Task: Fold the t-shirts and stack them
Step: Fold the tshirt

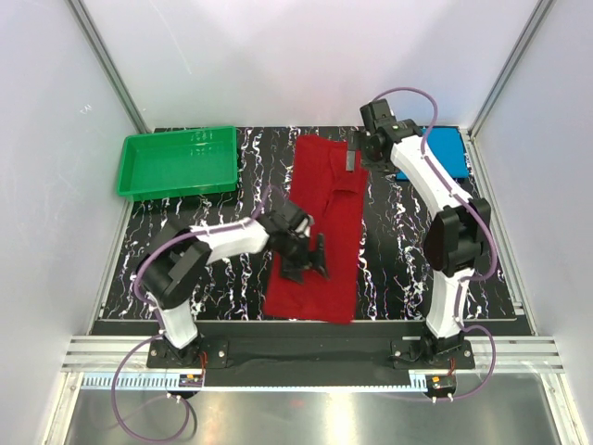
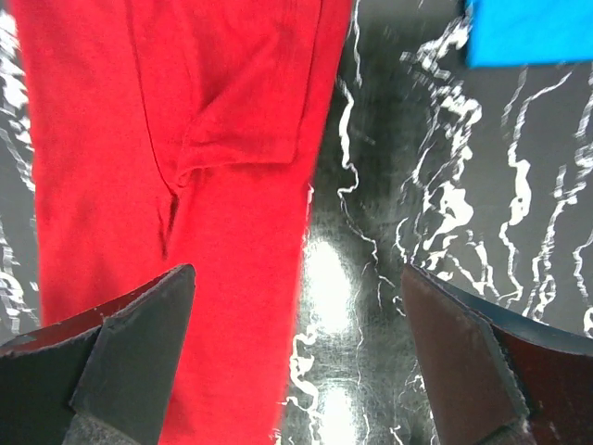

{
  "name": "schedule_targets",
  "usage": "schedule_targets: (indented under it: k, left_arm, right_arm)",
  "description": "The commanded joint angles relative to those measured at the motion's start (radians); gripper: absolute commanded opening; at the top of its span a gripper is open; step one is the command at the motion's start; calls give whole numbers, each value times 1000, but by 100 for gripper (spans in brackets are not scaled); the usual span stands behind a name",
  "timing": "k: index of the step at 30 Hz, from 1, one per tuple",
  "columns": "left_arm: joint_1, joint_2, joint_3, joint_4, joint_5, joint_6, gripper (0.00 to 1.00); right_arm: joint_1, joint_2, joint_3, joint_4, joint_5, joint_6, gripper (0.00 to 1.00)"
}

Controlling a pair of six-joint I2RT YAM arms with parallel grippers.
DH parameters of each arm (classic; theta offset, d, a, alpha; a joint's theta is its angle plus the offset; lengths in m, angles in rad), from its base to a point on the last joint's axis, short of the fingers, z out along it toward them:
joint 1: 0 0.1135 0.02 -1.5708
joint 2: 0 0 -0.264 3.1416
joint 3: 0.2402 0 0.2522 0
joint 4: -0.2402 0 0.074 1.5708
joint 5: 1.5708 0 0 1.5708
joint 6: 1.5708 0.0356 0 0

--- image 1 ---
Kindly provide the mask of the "red t shirt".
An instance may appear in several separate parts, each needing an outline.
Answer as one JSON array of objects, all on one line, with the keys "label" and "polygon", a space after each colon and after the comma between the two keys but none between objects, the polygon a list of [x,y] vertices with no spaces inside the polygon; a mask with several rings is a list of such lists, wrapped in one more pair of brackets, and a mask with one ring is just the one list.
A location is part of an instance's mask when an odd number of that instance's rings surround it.
[{"label": "red t shirt", "polygon": [[303,282],[281,277],[281,257],[273,258],[263,312],[268,317],[348,324],[355,316],[368,172],[355,155],[347,170],[347,143],[318,135],[296,140],[289,199],[314,219],[309,246],[324,235],[328,278],[305,271]]}]

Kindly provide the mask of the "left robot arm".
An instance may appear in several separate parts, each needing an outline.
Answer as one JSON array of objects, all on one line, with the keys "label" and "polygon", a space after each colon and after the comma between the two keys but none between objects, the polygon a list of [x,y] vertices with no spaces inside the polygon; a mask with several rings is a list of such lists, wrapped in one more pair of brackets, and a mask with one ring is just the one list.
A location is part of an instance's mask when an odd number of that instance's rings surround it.
[{"label": "left robot arm", "polygon": [[302,284],[305,272],[314,271],[327,279],[324,235],[317,234],[312,246],[313,225],[313,217],[290,200],[195,231],[166,225],[151,242],[133,283],[136,296],[157,312],[159,334],[151,342],[151,356],[181,367],[206,357],[190,298],[198,274],[217,261],[269,250],[281,258],[281,277]]}]

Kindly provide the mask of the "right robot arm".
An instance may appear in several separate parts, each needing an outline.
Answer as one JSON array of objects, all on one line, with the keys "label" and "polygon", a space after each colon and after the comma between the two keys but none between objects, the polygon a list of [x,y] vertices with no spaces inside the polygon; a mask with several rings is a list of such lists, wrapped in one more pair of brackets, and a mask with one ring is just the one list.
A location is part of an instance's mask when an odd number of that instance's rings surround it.
[{"label": "right robot arm", "polygon": [[363,105],[360,115],[363,127],[348,141],[347,166],[360,153],[366,168],[403,172],[432,219],[423,241],[433,270],[431,304],[423,333],[405,361],[441,367],[461,351],[469,331],[463,306],[476,277],[475,264],[483,254],[497,253],[489,230],[491,206],[462,189],[428,146],[428,131],[412,120],[398,120],[386,99]]}]

